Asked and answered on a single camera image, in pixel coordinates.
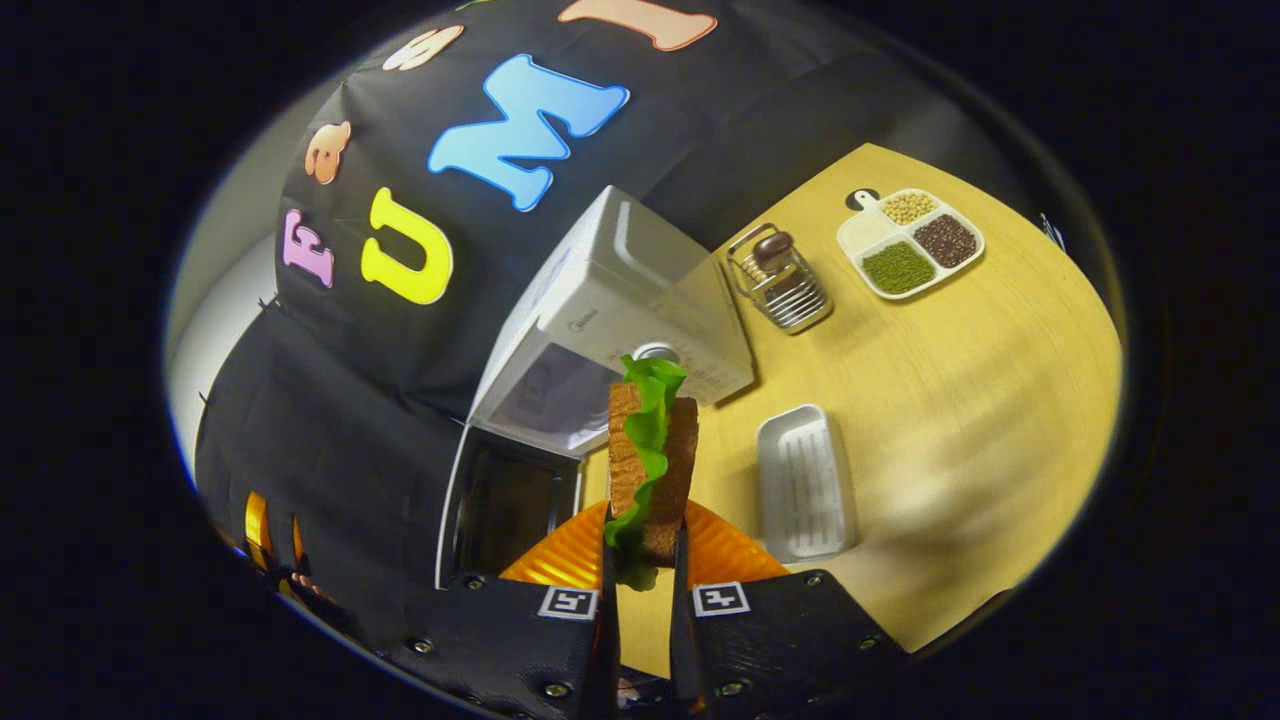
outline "tabletop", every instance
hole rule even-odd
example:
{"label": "tabletop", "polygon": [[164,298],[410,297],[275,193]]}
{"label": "tabletop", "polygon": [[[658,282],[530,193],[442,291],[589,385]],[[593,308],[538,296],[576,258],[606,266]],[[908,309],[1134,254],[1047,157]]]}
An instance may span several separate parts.
{"label": "tabletop", "polygon": [[[877,296],[836,241],[858,188],[918,188],[982,232],[986,251],[905,300]],[[1119,411],[1120,341],[1101,299],[1043,232],[980,190],[864,145],[748,223],[792,234],[835,304],[787,336],[735,297],[756,380],[700,409],[690,497],[763,544],[756,429],[803,404],[840,436],[856,544],[829,570],[909,652],[1015,587],[1080,510]],[[584,469],[584,507],[608,497],[608,456]],[[673,573],[618,588],[622,662],[668,675]]]}

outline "yellow beans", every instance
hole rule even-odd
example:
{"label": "yellow beans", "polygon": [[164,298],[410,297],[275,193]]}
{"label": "yellow beans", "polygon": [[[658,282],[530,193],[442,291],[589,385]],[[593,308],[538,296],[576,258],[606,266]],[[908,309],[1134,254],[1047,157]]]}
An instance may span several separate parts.
{"label": "yellow beans", "polygon": [[895,223],[906,225],[929,214],[937,206],[938,204],[928,195],[909,192],[890,197],[881,204],[881,210]]}

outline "white dish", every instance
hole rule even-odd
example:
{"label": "white dish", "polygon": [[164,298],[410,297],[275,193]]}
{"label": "white dish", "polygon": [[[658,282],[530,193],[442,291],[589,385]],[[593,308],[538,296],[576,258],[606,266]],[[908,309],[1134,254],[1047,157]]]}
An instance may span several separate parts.
{"label": "white dish", "polygon": [[755,436],[764,544],[780,562],[809,562],[856,542],[840,438],[815,405],[769,418]]}
{"label": "white dish", "polygon": [[[932,200],[937,206],[933,210],[925,213],[924,215],[920,215],[915,220],[911,220],[905,225],[899,225],[897,223],[891,220],[888,215],[884,214],[883,210],[881,210],[881,205],[888,202],[890,200],[900,195],[910,195],[910,193],[924,195],[929,197],[929,200]],[[973,255],[965,258],[964,261],[956,265],[955,268],[943,268],[942,265],[940,265],[938,261],[934,260],[933,256],[929,255],[929,252],[915,240],[915,231],[941,218],[943,214],[951,215],[961,225],[964,225],[965,229],[972,232],[977,245],[977,247],[973,251]],[[888,229],[886,231],[886,234],[883,234],[883,237],[881,237],[879,240],[874,240],[869,236],[869,233],[874,232],[873,228],[876,228],[877,231],[879,228],[888,228]],[[951,275],[969,266],[969,264],[980,258],[982,254],[986,252],[987,250],[987,242],[982,237],[982,232],[978,231],[978,228],[973,223],[970,223],[968,218],[957,213],[955,208],[938,200],[936,196],[924,192],[923,190],[915,190],[910,187],[900,190],[884,197],[883,200],[879,200],[873,206],[863,208],[860,213],[845,220],[840,225],[840,229],[836,231],[836,242],[840,243],[840,249],[845,251],[845,256],[849,258],[849,261],[854,264],[854,269],[858,270],[859,275],[861,275],[863,282],[867,283],[867,287],[872,288],[872,292],[886,300],[902,300],[904,297],[910,297],[919,292],[924,292],[925,290],[938,284],[940,282],[946,281]],[[906,292],[900,292],[896,295],[884,292],[881,288],[876,287],[876,283],[872,282],[872,279],[867,275],[867,272],[863,269],[863,261],[867,260],[868,256],[874,255],[876,252],[883,250],[884,247],[888,247],[890,245],[893,245],[895,242],[906,242],[908,247],[920,254],[933,268],[933,279],[925,283],[920,283]]]}

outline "soap dish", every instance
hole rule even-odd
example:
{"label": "soap dish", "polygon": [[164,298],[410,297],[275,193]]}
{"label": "soap dish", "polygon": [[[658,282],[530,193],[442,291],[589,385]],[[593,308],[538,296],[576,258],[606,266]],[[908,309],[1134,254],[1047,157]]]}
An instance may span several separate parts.
{"label": "soap dish", "polygon": [[856,542],[845,454],[827,414],[801,405],[755,436],[764,543],[780,562],[809,562]]}

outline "blue letter m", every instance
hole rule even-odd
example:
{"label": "blue letter m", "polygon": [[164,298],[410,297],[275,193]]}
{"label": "blue letter m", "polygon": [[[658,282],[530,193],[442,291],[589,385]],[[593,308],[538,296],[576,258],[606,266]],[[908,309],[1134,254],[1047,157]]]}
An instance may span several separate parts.
{"label": "blue letter m", "polygon": [[568,146],[543,114],[564,120],[573,137],[586,137],[600,129],[631,96],[625,87],[596,87],[553,73],[524,54],[489,73],[484,91],[507,119],[444,131],[426,158],[426,169],[439,173],[456,168],[471,173],[511,193],[511,204],[521,213],[532,210],[543,199],[552,184],[552,172],[543,167],[526,170],[507,159],[568,158]]}

